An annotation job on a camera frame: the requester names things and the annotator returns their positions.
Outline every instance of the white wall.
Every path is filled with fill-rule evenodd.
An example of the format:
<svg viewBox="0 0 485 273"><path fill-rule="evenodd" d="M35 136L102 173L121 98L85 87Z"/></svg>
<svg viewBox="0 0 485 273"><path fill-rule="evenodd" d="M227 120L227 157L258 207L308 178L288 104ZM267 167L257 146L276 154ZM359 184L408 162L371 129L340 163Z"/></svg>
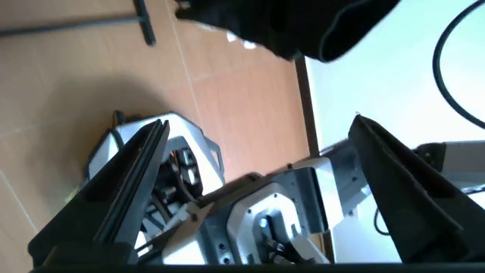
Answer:
<svg viewBox="0 0 485 273"><path fill-rule="evenodd" d="M320 149L347 137L356 112L404 144L485 140L434 83L434 46L474 0L403 0L353 50L330 64L307 59ZM442 55L443 76L464 108L485 120L485 6L458 26Z"/></svg>

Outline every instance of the wire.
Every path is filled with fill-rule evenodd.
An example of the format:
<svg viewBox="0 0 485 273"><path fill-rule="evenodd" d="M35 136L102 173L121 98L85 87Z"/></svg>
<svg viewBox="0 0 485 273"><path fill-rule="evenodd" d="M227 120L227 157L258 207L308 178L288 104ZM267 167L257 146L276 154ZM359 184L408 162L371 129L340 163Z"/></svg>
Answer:
<svg viewBox="0 0 485 273"><path fill-rule="evenodd" d="M435 49L434 49L433 75L434 75L434 80L436 81L436 85L438 86L438 90L440 91L441 95L446 100L446 102L448 102L448 104L453 108L453 110L455 110L457 113L459 113L467 121L470 121L471 123L473 123L473 124L477 125L478 127L485 130L485 122L476 118L475 116L470 114L468 111L466 111L464 108L462 108L455 101L455 99L452 97L452 95L449 93L449 91L446 88L446 85L443 81L443 75L441 74L441 66L440 66L441 53L443 51L443 47L446 43L446 40L448 39L451 32L456 28L456 26L458 26L462 22L463 19L465 19L472 11L476 10L483 3L485 3L485 0L478 0L475 3L473 3L472 5L468 6L457 17L455 17L455 19L453 19L453 21L451 23L449 23L449 25L443 31L440 39L438 40L438 43L436 44Z"/></svg>
<svg viewBox="0 0 485 273"><path fill-rule="evenodd" d="M378 232L378 234L380 235L384 235L384 236L389 236L389 232L385 232L385 231L382 231L379 226L377 225L377 216L379 215L379 209L376 209L376 213L374 213L374 228L376 229L376 231Z"/></svg>

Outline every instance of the black cable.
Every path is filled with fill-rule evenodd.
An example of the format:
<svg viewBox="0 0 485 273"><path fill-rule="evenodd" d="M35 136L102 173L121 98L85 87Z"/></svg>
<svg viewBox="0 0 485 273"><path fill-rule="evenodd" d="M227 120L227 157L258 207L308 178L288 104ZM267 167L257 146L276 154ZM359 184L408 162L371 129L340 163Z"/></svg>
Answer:
<svg viewBox="0 0 485 273"><path fill-rule="evenodd" d="M374 228L376 229L376 231L378 232L378 234L380 235L384 235L384 236L389 236L389 232L385 232L385 231L382 231L379 226L377 226L377 216L379 215L379 209L376 209L376 213L374 213Z"/></svg>
<svg viewBox="0 0 485 273"><path fill-rule="evenodd" d="M443 76L441 74L441 66L440 66L441 52L443 51L443 46L445 45L446 40L448 39L451 32L456 28L456 26L458 26L460 24L460 22L462 22L463 19L465 19L472 11L476 10L483 3L485 3L485 0L478 0L475 3L473 3L472 5L468 6L468 8L463 10L455 19L453 19L453 21L443 31L440 39L438 40L438 43L436 44L435 49L434 49L433 75L434 75L434 80L436 81L436 85L438 86L438 90L440 91L441 95L446 100L446 102L448 102L448 104L453 108L453 110L455 110L457 113L459 113L467 121L470 121L472 124L475 124L478 127L485 130L485 122L476 118L475 116L470 114L468 111L466 111L464 108L462 108L455 101L455 99L452 97L452 95L449 93L449 91L446 88L446 85L443 81Z"/></svg>

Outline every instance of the bolt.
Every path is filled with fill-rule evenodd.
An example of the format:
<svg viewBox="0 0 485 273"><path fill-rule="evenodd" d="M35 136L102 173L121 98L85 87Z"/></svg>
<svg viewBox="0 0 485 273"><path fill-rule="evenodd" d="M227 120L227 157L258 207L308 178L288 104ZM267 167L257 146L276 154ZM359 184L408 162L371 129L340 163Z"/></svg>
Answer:
<svg viewBox="0 0 485 273"><path fill-rule="evenodd" d="M265 228L268 226L268 220L266 220L266 218L261 218L261 220L259 220L259 226L262 227L262 228Z"/></svg>

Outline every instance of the tiled floor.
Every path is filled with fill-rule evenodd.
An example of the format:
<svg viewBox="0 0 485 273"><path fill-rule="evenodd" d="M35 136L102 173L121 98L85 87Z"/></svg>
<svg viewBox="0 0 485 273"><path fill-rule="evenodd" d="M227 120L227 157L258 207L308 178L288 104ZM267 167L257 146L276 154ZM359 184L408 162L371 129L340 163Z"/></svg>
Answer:
<svg viewBox="0 0 485 273"><path fill-rule="evenodd" d="M178 111L220 144L226 179L308 155L294 65L146 0L137 24L0 39L0 264L28 271L26 246L83 179L111 113ZM133 12L131 0L4 0L0 28Z"/></svg>

